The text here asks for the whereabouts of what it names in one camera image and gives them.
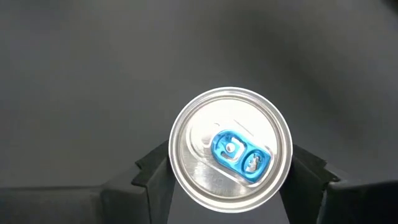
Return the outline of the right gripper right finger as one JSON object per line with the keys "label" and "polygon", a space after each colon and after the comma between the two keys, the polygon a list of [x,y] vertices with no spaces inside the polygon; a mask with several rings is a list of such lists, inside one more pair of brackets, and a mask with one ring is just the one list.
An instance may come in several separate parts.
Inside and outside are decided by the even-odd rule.
{"label": "right gripper right finger", "polygon": [[299,146],[280,195],[290,224],[398,224],[398,180],[344,177]]}

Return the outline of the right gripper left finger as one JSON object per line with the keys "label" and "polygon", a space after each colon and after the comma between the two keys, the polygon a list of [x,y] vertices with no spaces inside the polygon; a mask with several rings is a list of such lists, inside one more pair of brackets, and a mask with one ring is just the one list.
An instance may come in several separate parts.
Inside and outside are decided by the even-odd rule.
{"label": "right gripper left finger", "polygon": [[105,224],[167,224],[175,186],[168,143],[163,142],[103,185]]}

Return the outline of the Red Bull Sugarfree can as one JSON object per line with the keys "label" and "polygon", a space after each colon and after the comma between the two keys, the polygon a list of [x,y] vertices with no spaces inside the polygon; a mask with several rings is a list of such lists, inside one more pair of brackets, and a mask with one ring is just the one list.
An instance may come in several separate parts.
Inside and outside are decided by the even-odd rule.
{"label": "Red Bull Sugarfree can", "polygon": [[285,182],[293,143],[280,111],[239,87],[208,90],[178,114],[169,136],[177,182],[201,206],[221,213],[253,210]]}

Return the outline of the black table mat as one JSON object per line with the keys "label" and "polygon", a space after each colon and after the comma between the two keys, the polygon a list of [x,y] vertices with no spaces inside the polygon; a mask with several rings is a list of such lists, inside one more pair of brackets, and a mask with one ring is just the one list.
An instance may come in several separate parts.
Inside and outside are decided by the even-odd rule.
{"label": "black table mat", "polygon": [[135,174],[222,86],[349,180],[398,180],[398,0],[0,0],[0,188]]}

